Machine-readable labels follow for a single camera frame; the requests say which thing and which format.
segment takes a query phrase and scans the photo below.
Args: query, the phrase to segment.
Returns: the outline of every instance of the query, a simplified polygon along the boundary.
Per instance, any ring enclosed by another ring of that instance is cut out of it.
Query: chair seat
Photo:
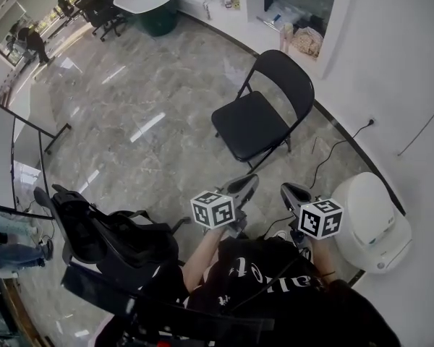
[[[215,111],[212,123],[241,162],[265,152],[289,131],[286,122],[258,91]]]

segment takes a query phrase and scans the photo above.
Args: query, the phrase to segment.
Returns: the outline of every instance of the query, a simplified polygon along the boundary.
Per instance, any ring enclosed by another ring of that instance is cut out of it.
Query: jeans
[[[0,245],[0,270],[20,270],[24,267],[38,266],[39,259],[43,260],[41,246],[36,248],[23,244]]]
[[[27,218],[10,220],[9,218],[0,216],[0,233],[31,236],[34,234],[33,230],[35,229],[29,224],[29,219]]]

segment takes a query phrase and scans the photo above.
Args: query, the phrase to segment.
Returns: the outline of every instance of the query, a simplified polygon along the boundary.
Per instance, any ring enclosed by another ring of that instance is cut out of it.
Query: metal frame
[[[250,93],[252,93],[252,88],[251,88],[251,85],[249,84],[249,81],[251,80],[251,77],[254,74],[254,72],[255,72],[255,69],[254,69],[254,67],[252,67],[251,71],[249,72],[249,74],[246,77],[246,80],[244,81],[243,85],[241,86],[241,89],[239,89],[237,97],[233,101],[236,101],[239,98],[241,98],[241,95],[242,95],[242,93],[246,87],[250,91]],[[291,127],[289,127],[289,131],[281,138],[280,141],[275,142],[268,147],[268,149],[264,152],[265,155],[254,166],[251,164],[250,160],[247,160],[246,162],[249,165],[249,167],[251,168],[249,170],[249,172],[247,173],[247,175],[253,174],[254,171],[263,163],[263,161],[266,160],[270,156],[270,154],[272,154],[284,142],[288,146],[288,153],[290,153],[291,152],[291,133],[304,120],[304,118],[306,116],[307,116],[307,114],[304,115],[301,119],[297,119],[295,121],[295,123]]]
[[[46,172],[45,172],[45,166],[43,164],[43,154],[47,153],[48,155],[51,154],[50,148],[53,146],[55,141],[61,136],[61,134],[64,132],[65,129],[70,130],[71,126],[69,124],[65,124],[57,133],[56,135],[50,134],[49,132],[45,131],[44,129],[41,129],[40,127],[34,125],[33,123],[29,122],[27,119],[22,118],[21,116],[18,116],[16,113],[10,111],[8,108],[5,108],[0,104],[0,108],[7,112],[8,114],[11,114],[13,119],[13,131],[12,131],[12,147],[11,147],[11,178],[12,178],[12,191],[13,191],[13,203],[14,208],[4,207],[0,205],[0,212],[9,213],[12,215],[18,215],[23,217],[29,217],[29,218],[40,218],[41,220],[53,220],[53,216],[44,216],[44,215],[36,215],[34,213],[25,213],[20,212],[17,210],[16,205],[16,194],[14,192],[14,127],[16,125],[16,119],[19,119],[24,124],[27,124],[28,126],[32,127],[33,129],[36,129],[38,132],[38,146],[39,146],[39,152],[40,152],[40,160],[41,160],[41,168],[42,168],[42,175],[43,175],[43,182],[45,184],[45,190],[48,195],[50,195],[48,190],[48,183],[46,181]],[[47,137],[51,138],[50,144],[46,147],[45,150],[42,150],[42,134],[46,135]]]

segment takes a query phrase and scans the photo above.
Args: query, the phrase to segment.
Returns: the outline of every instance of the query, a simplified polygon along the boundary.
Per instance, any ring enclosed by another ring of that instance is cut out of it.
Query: white sneaker
[[[286,240],[287,234],[285,230],[278,230],[274,235],[272,235],[272,238],[280,238],[283,240]]]

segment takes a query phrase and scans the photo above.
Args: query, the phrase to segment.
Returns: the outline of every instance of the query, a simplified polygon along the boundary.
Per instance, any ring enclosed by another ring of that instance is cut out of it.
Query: black shoe
[[[46,244],[42,246],[43,258],[50,261],[53,258],[53,242],[51,239],[46,241]]]

